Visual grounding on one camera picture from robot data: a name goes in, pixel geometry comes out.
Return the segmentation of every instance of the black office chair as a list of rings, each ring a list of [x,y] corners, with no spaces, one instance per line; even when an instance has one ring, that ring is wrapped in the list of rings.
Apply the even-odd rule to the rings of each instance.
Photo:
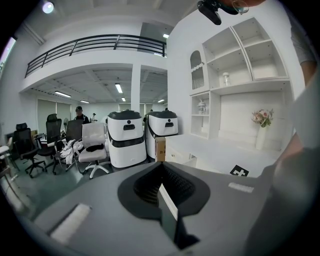
[[[79,166],[78,166],[78,160],[77,160],[79,158],[79,156],[77,153],[74,152],[73,146],[74,146],[75,142],[78,142],[82,139],[82,125],[83,125],[83,123],[84,123],[83,119],[71,120],[71,121],[67,122],[65,140],[67,143],[71,140],[75,140],[75,141],[71,144],[71,149],[72,149],[74,161],[72,162],[71,165],[67,166],[67,168],[65,169],[66,172],[75,164],[77,170],[81,173]],[[60,164],[62,164],[61,161],[65,160],[64,157],[61,157],[61,151],[56,153],[55,157],[58,158]]]
[[[44,167],[46,167],[45,161],[39,161],[35,162],[34,156],[37,154],[39,148],[35,146],[32,136],[31,136],[31,130],[28,128],[26,123],[20,123],[16,125],[16,131],[13,134],[14,137],[14,146],[16,148],[16,151],[20,155],[21,159],[27,159],[31,160],[32,165],[30,165],[28,168],[25,169],[25,172],[29,174],[31,178],[33,176],[31,175],[34,168],[40,167],[42,171],[47,171],[45,168],[40,166],[40,164],[44,164]]]
[[[56,152],[60,151],[64,144],[60,140],[60,128],[62,120],[57,118],[57,114],[50,114],[46,119],[46,147],[43,147],[41,144],[40,138],[39,143],[41,149],[38,151],[38,155],[43,157],[50,156],[53,159],[53,162],[49,163],[46,168],[53,166],[52,172],[54,175],[57,175],[55,172],[56,166],[59,164],[59,160],[55,157]]]

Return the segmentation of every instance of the black railing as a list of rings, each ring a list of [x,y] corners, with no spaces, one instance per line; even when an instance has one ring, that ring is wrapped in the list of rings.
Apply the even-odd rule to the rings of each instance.
[[[82,51],[103,48],[113,48],[113,50],[121,48],[137,49],[153,54],[156,53],[164,57],[166,45],[167,44],[165,42],[159,40],[129,34],[102,34],[83,37],[52,48],[30,61],[28,63],[25,77],[27,77],[31,72],[43,68],[43,66],[49,62],[64,56],[71,56],[72,54]]]

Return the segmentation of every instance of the black camera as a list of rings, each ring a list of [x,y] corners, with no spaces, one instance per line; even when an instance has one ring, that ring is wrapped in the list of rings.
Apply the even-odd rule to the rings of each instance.
[[[236,9],[228,8],[217,0],[202,0],[198,2],[198,10],[216,25],[221,25],[222,23],[218,14],[219,8],[231,15],[237,15],[239,13]]]

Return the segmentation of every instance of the pink flowers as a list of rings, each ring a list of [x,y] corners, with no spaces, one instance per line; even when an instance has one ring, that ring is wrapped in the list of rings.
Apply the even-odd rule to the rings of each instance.
[[[271,121],[273,120],[274,110],[264,110],[261,109],[259,111],[252,113],[252,121],[256,124],[261,125],[261,127],[266,127],[271,125]]]

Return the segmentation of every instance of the white vase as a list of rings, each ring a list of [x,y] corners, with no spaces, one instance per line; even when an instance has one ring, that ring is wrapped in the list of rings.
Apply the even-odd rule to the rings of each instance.
[[[266,134],[267,134],[267,126],[266,127],[260,126],[258,136],[256,137],[256,142],[255,142],[255,148],[257,150],[262,150],[262,148],[264,147]]]

